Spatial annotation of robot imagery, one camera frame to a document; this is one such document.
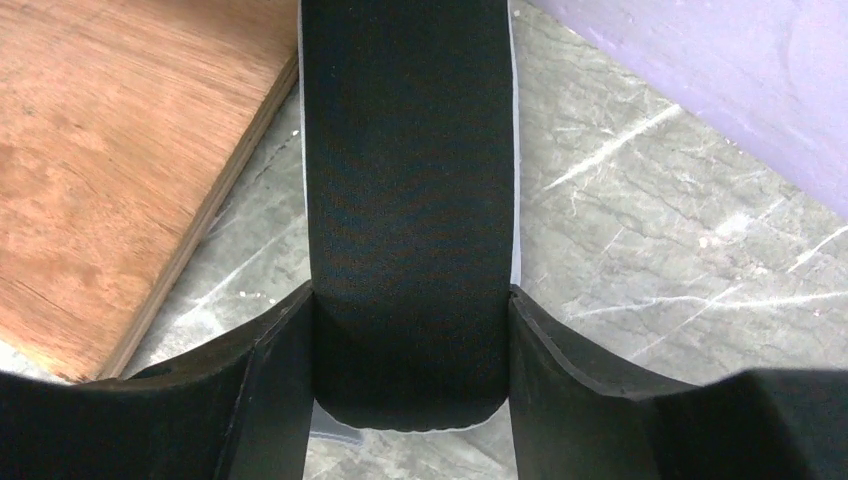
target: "gray marble floor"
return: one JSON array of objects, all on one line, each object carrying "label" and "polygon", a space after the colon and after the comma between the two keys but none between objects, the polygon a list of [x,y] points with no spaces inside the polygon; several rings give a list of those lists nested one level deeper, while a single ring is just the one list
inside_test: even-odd
[{"label": "gray marble floor", "polygon": [[[752,366],[848,368],[848,227],[524,2],[514,4],[522,285],[613,352],[695,383]],[[227,200],[129,373],[309,278],[299,97]],[[41,376],[0,348],[0,368]],[[307,479],[513,479],[507,410],[472,430],[310,442]]]}]

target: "wooden board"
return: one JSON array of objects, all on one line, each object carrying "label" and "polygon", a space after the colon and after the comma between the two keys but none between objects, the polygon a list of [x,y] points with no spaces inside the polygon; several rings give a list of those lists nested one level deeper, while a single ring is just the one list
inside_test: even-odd
[{"label": "wooden board", "polygon": [[297,0],[0,0],[0,340],[119,374],[296,49]]}]

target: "lavender wall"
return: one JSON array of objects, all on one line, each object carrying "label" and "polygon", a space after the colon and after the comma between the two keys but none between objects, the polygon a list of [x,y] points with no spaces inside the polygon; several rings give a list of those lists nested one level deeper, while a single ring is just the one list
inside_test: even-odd
[{"label": "lavender wall", "polygon": [[848,2],[532,1],[848,218]]}]

